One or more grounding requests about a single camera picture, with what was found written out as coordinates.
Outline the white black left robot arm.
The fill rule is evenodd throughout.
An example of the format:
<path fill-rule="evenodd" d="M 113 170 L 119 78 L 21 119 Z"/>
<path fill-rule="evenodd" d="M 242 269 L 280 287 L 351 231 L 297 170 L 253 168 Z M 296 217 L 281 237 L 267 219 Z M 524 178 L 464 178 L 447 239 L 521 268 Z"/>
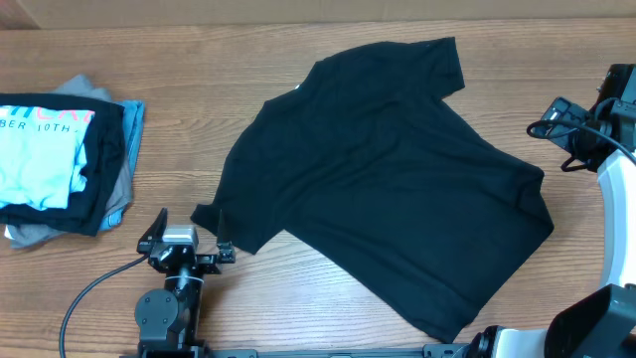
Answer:
<path fill-rule="evenodd" d="M 144 293 L 135 306 L 139 357 L 212 355 L 197 337 L 203 285 L 207 275 L 220 274 L 222 265 L 233 264 L 236 252 L 223 238 L 218 238 L 215 254 L 200 254 L 198 245 L 196 228 L 170 225 L 166 208 L 138 241 L 137 252 L 165 275 L 164 286 Z"/>

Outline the folded black printed t-shirt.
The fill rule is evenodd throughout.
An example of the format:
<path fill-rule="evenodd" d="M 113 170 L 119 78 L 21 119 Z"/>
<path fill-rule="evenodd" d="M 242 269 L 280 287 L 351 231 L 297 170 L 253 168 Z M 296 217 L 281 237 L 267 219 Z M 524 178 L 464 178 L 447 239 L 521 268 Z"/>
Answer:
<path fill-rule="evenodd" d="M 85 190 L 85 136 L 96 112 L 1 102 L 1 211 L 66 209 Z"/>

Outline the folded grey shirt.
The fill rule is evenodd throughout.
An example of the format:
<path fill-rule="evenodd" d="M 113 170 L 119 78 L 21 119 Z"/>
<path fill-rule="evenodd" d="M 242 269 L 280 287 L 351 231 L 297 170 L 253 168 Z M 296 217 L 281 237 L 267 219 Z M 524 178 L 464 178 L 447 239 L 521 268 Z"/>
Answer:
<path fill-rule="evenodd" d="M 63 233 L 94 236 L 112 210 L 123 208 L 132 197 L 128 150 L 129 130 L 139 131 L 137 111 L 111 100 L 105 89 L 95 89 L 84 76 L 76 76 L 52 93 L 3 93 L 3 104 L 61 109 L 90 109 L 96 118 L 88 126 L 84 144 L 87 166 L 80 172 L 86 188 L 73 193 L 66 209 L 39 212 L 26 205 L 1 211 L 1 222 L 20 247 L 34 245 Z"/>

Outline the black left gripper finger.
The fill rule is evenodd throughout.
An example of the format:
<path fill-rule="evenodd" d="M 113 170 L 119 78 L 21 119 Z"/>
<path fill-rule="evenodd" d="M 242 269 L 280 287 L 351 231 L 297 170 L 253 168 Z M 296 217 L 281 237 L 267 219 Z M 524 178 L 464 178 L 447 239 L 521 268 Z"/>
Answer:
<path fill-rule="evenodd" d="M 154 245 L 160 242 L 165 232 L 168 220 L 168 209 L 162 208 L 155 221 L 145 231 L 137 243 L 138 254 L 150 254 Z"/>
<path fill-rule="evenodd" d="M 234 263 L 236 261 L 235 247 L 226 233 L 224 212 L 219 212 L 217 236 L 217 258 L 219 263 Z"/>

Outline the folded blue shirt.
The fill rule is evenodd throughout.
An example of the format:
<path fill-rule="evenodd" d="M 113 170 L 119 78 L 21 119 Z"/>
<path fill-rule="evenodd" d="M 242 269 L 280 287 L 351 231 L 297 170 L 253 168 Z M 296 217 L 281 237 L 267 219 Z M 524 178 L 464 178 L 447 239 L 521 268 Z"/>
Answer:
<path fill-rule="evenodd" d="M 106 212 L 99 229 L 110 230 L 122 222 L 124 212 L 133 201 L 133 175 L 138 160 L 144 128 L 145 103 L 140 100 L 123 100 L 122 128 L 126 147 L 126 159 L 120 170 L 112 195 L 106 204 Z"/>

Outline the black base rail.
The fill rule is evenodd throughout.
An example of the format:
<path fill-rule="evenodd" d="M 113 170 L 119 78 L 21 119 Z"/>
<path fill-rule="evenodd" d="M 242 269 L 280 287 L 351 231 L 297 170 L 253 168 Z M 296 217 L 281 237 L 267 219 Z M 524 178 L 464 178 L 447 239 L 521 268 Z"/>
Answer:
<path fill-rule="evenodd" d="M 205 357 L 205 358 L 463 358 L 469 345 L 425 344 L 422 348 L 382 348 L 354 350 L 295 350 L 258 352 L 253 349 L 211 350 L 176 353 L 134 353 L 121 358 L 137 357 Z"/>

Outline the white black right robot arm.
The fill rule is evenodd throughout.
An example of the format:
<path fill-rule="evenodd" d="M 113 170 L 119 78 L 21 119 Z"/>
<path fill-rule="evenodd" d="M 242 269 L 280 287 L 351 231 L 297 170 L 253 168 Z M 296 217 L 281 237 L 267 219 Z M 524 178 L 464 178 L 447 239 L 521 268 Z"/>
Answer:
<path fill-rule="evenodd" d="M 635 67 L 614 64 L 589 110 L 556 98 L 528 134 L 566 151 L 564 172 L 597 176 L 604 205 L 600 288 L 547 329 L 490 326 L 453 357 L 632 357 L 635 354 Z"/>

